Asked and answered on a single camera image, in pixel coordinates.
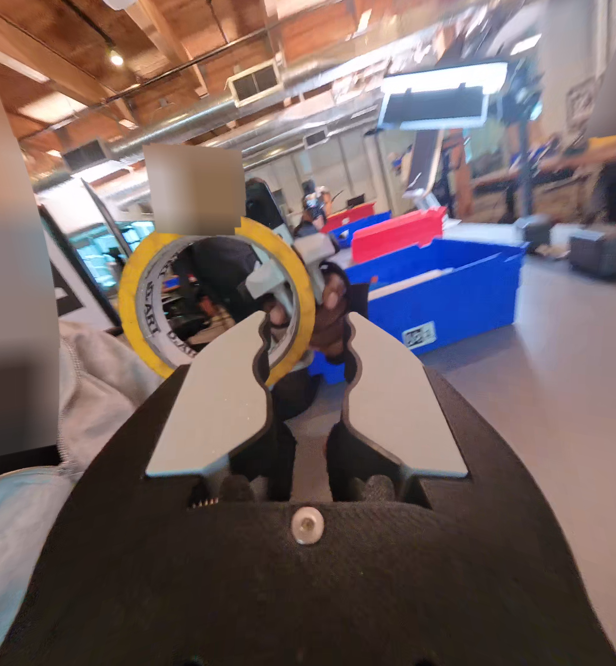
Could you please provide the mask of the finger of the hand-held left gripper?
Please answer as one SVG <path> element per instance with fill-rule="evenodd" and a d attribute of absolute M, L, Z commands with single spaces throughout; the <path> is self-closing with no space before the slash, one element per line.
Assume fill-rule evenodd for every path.
<path fill-rule="evenodd" d="M 325 288 L 321 265 L 339 252 L 339 244 L 330 234 L 310 234 L 295 238 L 294 249 L 303 261 L 316 303 L 321 305 Z"/>
<path fill-rule="evenodd" d="M 295 313 L 293 293 L 276 262 L 256 262 L 254 270 L 245 280 L 245 287 L 253 299 L 271 295 L 287 314 Z"/>

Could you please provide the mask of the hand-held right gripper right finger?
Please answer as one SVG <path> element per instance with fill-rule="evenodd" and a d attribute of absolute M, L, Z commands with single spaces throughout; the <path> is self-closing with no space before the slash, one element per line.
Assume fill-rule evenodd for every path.
<path fill-rule="evenodd" d="M 401 477 L 465 478 L 468 468 L 422 362 L 362 315 L 346 319 L 342 419 Z"/>

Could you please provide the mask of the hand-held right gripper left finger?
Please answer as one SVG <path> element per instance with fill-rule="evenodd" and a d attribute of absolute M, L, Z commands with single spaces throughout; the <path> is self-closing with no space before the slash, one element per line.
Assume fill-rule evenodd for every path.
<path fill-rule="evenodd" d="M 223 478 L 232 454 L 270 427 L 267 315 L 221 334 L 189 366 L 146 467 L 150 478 Z"/>

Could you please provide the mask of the blue plastic bin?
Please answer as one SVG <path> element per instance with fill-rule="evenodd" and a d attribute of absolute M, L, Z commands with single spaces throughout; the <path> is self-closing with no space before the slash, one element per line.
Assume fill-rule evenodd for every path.
<path fill-rule="evenodd" d="M 368 301 L 368 319 L 401 341 L 414 355 L 509 326 L 515 319 L 525 245 L 500 245 L 435 238 L 345 272 L 370 289 L 435 269 L 441 278 Z"/>

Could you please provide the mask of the yellow tape roll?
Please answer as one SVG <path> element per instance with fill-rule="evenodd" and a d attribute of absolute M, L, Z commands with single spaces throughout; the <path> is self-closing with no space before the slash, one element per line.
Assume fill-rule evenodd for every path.
<path fill-rule="evenodd" d="M 294 313 L 281 344 L 269 351 L 268 387 L 289 374 L 308 350 L 316 316 L 316 297 L 309 271 L 283 237 L 259 222 L 241 217 L 236 238 L 263 252 L 280 270 L 293 296 Z M 197 352 L 171 329 L 164 313 L 162 287 L 177 255 L 203 237 L 153 232 L 134 250 L 123 270 L 119 289 L 123 333 L 141 360 L 166 379 L 190 364 Z"/>

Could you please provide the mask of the person's left hand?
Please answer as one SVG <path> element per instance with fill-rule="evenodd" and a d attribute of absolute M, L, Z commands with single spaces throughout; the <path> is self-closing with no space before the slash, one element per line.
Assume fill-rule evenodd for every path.
<path fill-rule="evenodd" d="M 345 346 L 347 285 L 335 271 L 324 270 L 322 274 L 325 281 L 322 303 L 316 307 L 309 347 L 335 364 L 340 362 Z M 271 296 L 262 301 L 262 310 L 269 317 L 272 337 L 280 341 L 288 327 L 289 315 L 283 305 Z"/>

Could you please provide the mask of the red plastic bin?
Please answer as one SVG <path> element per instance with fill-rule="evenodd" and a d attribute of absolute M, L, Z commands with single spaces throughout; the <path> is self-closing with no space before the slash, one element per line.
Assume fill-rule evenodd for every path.
<path fill-rule="evenodd" d="M 334 213 L 327 217 L 327 222 L 321 229 L 321 233 L 327 234 L 335 231 L 343 225 L 360 221 L 375 214 L 376 202 L 362 203 L 353 208 Z"/>
<path fill-rule="evenodd" d="M 441 238 L 447 214 L 444 206 L 414 211 L 354 234 L 351 258 L 361 264 L 410 246 L 424 247 Z"/>

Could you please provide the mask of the white ceiling air vent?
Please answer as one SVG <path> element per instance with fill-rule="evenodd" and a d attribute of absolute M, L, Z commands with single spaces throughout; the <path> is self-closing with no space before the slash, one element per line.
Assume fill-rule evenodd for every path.
<path fill-rule="evenodd" d="M 237 108 L 257 102 L 284 88 L 275 59 L 235 73 L 227 79 L 227 87 Z"/>

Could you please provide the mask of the black board with wooden rim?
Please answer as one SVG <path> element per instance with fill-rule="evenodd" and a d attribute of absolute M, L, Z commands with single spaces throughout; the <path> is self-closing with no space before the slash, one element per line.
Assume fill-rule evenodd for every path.
<path fill-rule="evenodd" d="M 403 198 L 426 198 L 432 193 L 442 154 L 444 130 L 419 130 L 414 135 Z"/>

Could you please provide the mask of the black overhead pole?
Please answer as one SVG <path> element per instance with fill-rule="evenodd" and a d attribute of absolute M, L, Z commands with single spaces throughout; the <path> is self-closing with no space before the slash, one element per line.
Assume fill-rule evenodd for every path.
<path fill-rule="evenodd" d="M 107 226 L 107 228 L 110 230 L 112 235 L 117 240 L 118 245 L 120 246 L 121 250 L 123 251 L 123 254 L 126 257 L 130 257 L 133 250 L 130 247 L 128 241 L 123 236 L 122 231 L 120 230 L 117 222 L 112 217 L 108 208 L 106 207 L 104 202 L 102 202 L 102 200 L 97 196 L 96 192 L 91 187 L 91 185 L 84 179 L 80 179 L 80 180 L 81 180 L 81 183 L 84 186 L 87 194 L 90 196 L 90 198 L 93 200 L 94 204 L 96 205 L 97 210 L 102 215 L 102 218 L 104 219 L 105 225 Z"/>

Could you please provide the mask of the light panel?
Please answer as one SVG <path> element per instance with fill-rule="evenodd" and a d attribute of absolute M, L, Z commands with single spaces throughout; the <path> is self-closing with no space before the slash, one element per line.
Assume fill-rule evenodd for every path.
<path fill-rule="evenodd" d="M 380 130 L 477 129 L 487 121 L 492 96 L 503 89 L 509 64 L 488 60 L 385 77 Z"/>

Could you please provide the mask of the dark grey power adapter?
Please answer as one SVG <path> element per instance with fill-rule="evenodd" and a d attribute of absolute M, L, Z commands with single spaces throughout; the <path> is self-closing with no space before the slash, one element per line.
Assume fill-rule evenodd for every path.
<path fill-rule="evenodd" d="M 616 279 L 616 227 L 580 229 L 569 240 L 570 267 L 598 279 Z"/>
<path fill-rule="evenodd" d="M 554 219 L 547 214 L 532 214 L 518 218 L 514 227 L 525 244 L 528 254 L 536 254 L 541 247 L 549 247 L 552 243 Z"/>

